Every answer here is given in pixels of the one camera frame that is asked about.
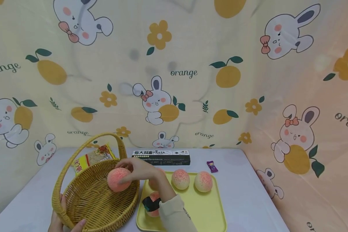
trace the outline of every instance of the basket handle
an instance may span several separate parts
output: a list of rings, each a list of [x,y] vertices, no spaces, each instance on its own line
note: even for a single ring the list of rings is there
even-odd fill
[[[71,156],[71,158],[67,161],[66,165],[62,169],[57,179],[56,185],[54,186],[53,195],[52,195],[52,207],[54,211],[57,213],[57,215],[61,216],[61,218],[64,220],[65,225],[71,229],[74,227],[74,224],[72,223],[71,219],[66,214],[66,211],[62,208],[62,205],[60,204],[60,190],[62,188],[64,177],[67,173],[67,170],[71,166],[72,162],[76,158],[76,156],[78,156],[78,154],[93,140],[98,139],[99,137],[102,137],[105,135],[112,135],[113,137],[115,137],[118,148],[119,148],[119,158],[121,160],[128,158],[125,145],[123,141],[120,139],[120,137],[118,137],[116,134],[106,132],[106,133],[95,135],[91,137],[90,139],[88,139],[88,141],[86,141],[81,147],[79,147],[79,149],[77,149],[77,151]]]

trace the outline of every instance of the wall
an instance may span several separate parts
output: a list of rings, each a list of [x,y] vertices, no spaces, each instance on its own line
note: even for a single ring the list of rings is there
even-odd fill
[[[241,148],[291,231],[348,231],[348,0],[0,0],[0,212],[104,131]]]

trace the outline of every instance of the beige sleeve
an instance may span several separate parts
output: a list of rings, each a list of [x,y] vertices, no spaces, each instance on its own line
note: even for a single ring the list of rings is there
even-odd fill
[[[160,202],[159,212],[162,225],[167,232],[197,232],[179,195],[176,195],[173,199],[165,203]]]

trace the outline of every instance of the peach-shaped bun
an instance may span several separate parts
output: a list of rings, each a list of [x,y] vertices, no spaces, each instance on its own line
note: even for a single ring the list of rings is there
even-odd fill
[[[151,188],[152,190],[154,190],[154,191],[159,190],[159,187],[157,186],[157,183],[156,183],[155,180],[149,180],[149,186],[150,186],[150,188]]]
[[[129,174],[130,171],[125,168],[112,169],[107,176],[107,183],[110,189],[115,193],[126,190],[130,186],[131,181],[122,185],[119,184],[119,181]]]
[[[199,172],[195,177],[195,186],[198,191],[206,193],[213,187],[213,179],[211,175],[206,171]]]
[[[160,198],[160,194],[158,191],[154,191],[153,193],[150,194],[150,198],[151,200],[154,202],[155,200],[159,199]],[[155,211],[152,211],[152,212],[148,212],[147,210],[145,210],[145,212],[147,213],[147,215],[149,215],[150,217],[153,217],[153,218],[156,218],[156,217],[159,217],[160,214],[159,214],[159,210],[155,210]]]
[[[178,169],[172,174],[171,181],[177,189],[185,190],[189,186],[189,175],[183,169]]]

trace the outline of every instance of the cartoon rabbit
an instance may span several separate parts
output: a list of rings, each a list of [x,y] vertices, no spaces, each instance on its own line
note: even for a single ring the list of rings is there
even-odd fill
[[[275,174],[270,168],[267,168],[265,172],[257,170],[256,174],[258,175],[270,198],[273,198],[275,195],[277,195],[280,199],[284,198],[284,191],[282,191],[279,186],[275,186],[272,182]]]
[[[133,94],[142,98],[142,105],[148,112],[146,121],[153,125],[160,125],[163,120],[160,118],[160,107],[171,104],[169,93],[162,91],[162,80],[159,76],[154,76],[151,80],[152,90],[145,90],[142,84],[136,83],[133,86]]]
[[[89,11],[97,0],[54,0],[54,12],[60,23],[58,26],[66,32],[73,43],[91,45],[97,38],[97,33],[109,36],[113,30],[110,19],[100,17],[94,19]]]
[[[17,106],[8,98],[0,99],[0,135],[6,139],[8,148],[17,147],[28,138],[28,130],[22,129],[20,124],[15,124],[14,115]]]
[[[157,148],[173,148],[174,142],[178,142],[179,137],[173,136],[170,139],[166,139],[165,132],[159,132],[159,139],[155,140],[152,145]]]
[[[35,150],[39,153],[37,156],[37,165],[42,166],[43,164],[47,163],[50,158],[52,158],[57,149],[57,146],[52,143],[53,139],[55,138],[56,137],[54,134],[47,134],[45,136],[44,146],[39,140],[35,141]]]
[[[303,52],[313,44],[313,37],[300,37],[299,28],[310,24],[320,13],[321,5],[316,4],[303,10],[297,17],[290,14],[280,14],[269,20],[265,35],[260,38],[263,44],[262,53],[271,59],[278,59],[288,54],[292,49]]]
[[[291,145],[299,145],[307,151],[314,142],[314,134],[311,125],[320,115],[317,107],[307,108],[302,119],[296,117],[296,106],[288,105],[282,115],[287,118],[280,130],[280,140],[271,144],[277,162],[282,163],[285,155],[290,152]]]

